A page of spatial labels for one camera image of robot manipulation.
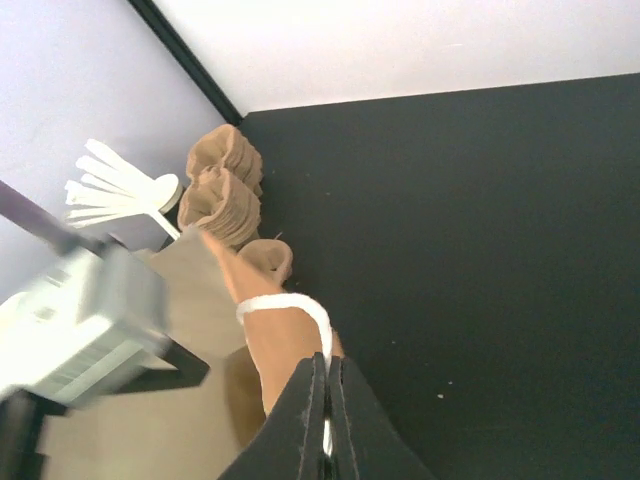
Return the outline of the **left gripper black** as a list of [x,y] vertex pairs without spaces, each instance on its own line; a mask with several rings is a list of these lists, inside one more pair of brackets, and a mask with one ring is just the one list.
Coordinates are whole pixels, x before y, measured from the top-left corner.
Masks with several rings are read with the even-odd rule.
[[63,416],[106,395],[157,392],[196,387],[209,365],[171,340],[159,353],[123,343],[99,360],[94,349],[81,353],[77,397],[56,400],[25,388],[12,388],[1,396],[1,477],[39,479],[45,456],[37,452],[47,416]]

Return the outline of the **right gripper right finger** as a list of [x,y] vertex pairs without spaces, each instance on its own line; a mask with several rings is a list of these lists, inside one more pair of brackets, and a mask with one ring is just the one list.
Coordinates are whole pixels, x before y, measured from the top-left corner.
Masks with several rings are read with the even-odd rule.
[[434,477],[401,439],[355,362],[346,357],[333,358],[328,386],[333,479]]

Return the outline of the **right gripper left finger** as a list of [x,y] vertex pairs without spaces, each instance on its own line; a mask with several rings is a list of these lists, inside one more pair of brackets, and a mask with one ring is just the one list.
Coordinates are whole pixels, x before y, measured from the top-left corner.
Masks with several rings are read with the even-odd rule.
[[258,435],[220,480],[323,479],[325,379],[321,354],[301,360]]

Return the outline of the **small brown paper bag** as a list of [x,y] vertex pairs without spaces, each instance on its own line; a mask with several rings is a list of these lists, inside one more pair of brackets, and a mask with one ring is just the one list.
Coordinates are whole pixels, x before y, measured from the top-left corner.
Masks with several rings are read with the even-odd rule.
[[253,440],[296,363],[321,347],[297,309],[236,318],[282,286],[195,231],[144,261],[168,286],[172,337],[210,370],[191,388],[108,396],[48,421],[48,479],[214,479]]

